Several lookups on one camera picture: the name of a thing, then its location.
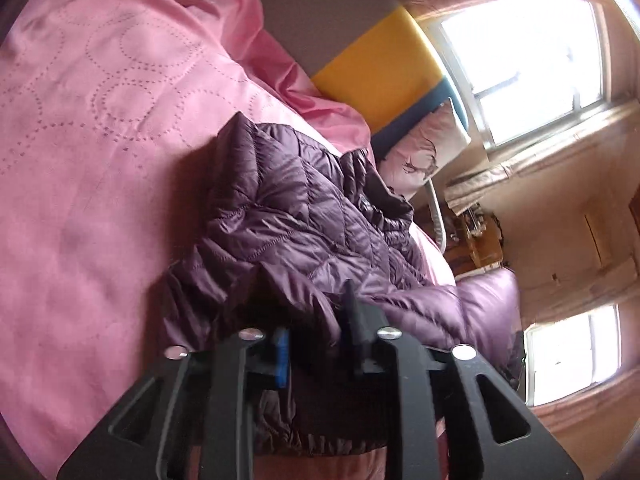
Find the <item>pink dotted bed quilt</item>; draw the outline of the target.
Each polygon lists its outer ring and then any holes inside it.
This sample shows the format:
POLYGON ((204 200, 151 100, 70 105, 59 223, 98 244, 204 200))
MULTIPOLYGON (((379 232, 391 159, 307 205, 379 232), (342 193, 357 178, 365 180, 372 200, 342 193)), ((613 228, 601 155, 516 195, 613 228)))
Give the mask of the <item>pink dotted bed quilt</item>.
POLYGON ((43 477, 155 352, 156 282, 202 218, 236 113, 341 153, 260 0, 28 0, 1 46, 1 415, 43 477))

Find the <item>white deer print pillow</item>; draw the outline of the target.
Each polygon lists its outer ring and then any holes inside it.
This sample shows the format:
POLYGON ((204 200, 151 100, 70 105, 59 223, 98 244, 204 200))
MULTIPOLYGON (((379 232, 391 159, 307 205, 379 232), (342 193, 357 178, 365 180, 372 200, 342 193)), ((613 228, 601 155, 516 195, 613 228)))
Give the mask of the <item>white deer print pillow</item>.
POLYGON ((470 143, 471 137, 448 99, 392 147, 378 163, 378 173, 395 194, 410 200, 470 143))

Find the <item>side window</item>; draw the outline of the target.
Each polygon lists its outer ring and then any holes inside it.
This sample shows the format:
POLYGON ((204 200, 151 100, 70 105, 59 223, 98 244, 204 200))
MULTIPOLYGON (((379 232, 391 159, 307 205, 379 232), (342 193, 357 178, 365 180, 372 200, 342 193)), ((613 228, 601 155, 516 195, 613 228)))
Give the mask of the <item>side window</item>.
POLYGON ((606 382, 622 364, 620 311, 605 304, 524 333, 526 404, 539 406, 606 382))

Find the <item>side window curtain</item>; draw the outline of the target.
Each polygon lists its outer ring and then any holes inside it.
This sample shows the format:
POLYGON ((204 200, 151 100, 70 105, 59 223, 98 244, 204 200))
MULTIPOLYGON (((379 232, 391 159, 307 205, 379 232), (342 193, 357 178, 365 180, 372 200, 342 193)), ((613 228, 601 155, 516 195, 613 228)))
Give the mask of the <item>side window curtain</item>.
POLYGON ((639 292, 639 265, 634 256, 589 271, 577 278, 552 282, 526 290, 521 288, 520 313, 527 327, 561 321, 590 309, 615 304, 639 292))

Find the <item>right pink patterned curtain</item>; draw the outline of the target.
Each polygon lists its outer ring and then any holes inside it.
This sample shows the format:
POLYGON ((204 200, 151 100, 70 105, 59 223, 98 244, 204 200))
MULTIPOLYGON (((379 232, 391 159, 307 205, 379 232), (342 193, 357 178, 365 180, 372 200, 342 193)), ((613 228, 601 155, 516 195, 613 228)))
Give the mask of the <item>right pink patterned curtain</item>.
POLYGON ((450 181, 444 191, 449 209, 457 216, 499 186, 524 178, 592 150, 614 127, 639 115, 639 102, 630 100, 587 118, 579 125, 555 133, 504 162, 450 181))

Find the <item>cluttered wooden desk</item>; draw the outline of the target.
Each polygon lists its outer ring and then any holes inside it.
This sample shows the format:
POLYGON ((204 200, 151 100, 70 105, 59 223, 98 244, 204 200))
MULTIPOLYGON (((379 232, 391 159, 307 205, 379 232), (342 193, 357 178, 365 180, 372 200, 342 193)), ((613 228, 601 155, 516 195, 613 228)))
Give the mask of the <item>cluttered wooden desk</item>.
POLYGON ((447 234, 447 260, 454 276, 485 272, 503 264, 503 232, 497 217, 479 203, 462 214, 442 206, 447 234))

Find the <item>purple quilted down jacket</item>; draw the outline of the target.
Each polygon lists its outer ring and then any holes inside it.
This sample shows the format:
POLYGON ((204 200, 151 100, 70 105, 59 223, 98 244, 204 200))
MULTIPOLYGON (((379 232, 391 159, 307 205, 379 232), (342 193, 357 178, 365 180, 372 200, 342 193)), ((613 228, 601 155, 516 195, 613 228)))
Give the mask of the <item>purple quilted down jacket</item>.
POLYGON ((290 388, 254 404, 259 454, 376 448, 362 412, 373 391, 347 385, 338 364, 346 289, 421 344, 468 344, 504 377, 518 374, 514 274, 431 278, 410 235, 412 206, 363 151, 338 156, 288 125, 239 114, 216 136, 207 168, 202 235, 165 275, 165 330, 192 350, 244 327, 290 331, 290 388))

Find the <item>bright window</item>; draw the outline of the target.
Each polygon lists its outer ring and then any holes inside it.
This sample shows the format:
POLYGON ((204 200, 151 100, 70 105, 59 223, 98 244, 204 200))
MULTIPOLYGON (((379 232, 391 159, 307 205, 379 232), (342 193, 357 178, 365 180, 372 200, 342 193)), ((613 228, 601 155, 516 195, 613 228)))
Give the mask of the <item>bright window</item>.
POLYGON ((424 24, 491 156, 572 126, 606 101, 602 26, 585 0, 494 0, 424 24))

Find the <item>grey yellow blue headboard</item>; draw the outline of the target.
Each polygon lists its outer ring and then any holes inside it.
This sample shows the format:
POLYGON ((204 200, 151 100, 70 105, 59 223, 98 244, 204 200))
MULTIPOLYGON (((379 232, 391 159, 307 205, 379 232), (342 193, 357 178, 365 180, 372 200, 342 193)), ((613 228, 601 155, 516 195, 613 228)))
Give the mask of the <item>grey yellow blue headboard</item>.
POLYGON ((265 26, 322 96, 358 112, 383 157, 420 120, 463 103, 442 59, 398 0, 262 0, 265 26))

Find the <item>white metal bed rail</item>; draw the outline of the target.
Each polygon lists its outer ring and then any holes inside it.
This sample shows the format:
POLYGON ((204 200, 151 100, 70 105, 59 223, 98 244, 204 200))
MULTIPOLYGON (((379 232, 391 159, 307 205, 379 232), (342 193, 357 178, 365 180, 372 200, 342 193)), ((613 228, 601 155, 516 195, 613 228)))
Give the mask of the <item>white metal bed rail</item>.
POLYGON ((425 192, 427 194, 427 207, 431 214, 431 219, 434 226, 435 243, 443 255, 447 249, 447 232, 444 218, 442 218, 442 211, 440 210, 439 201, 437 198, 436 190, 431 179, 428 179, 424 185, 425 192))

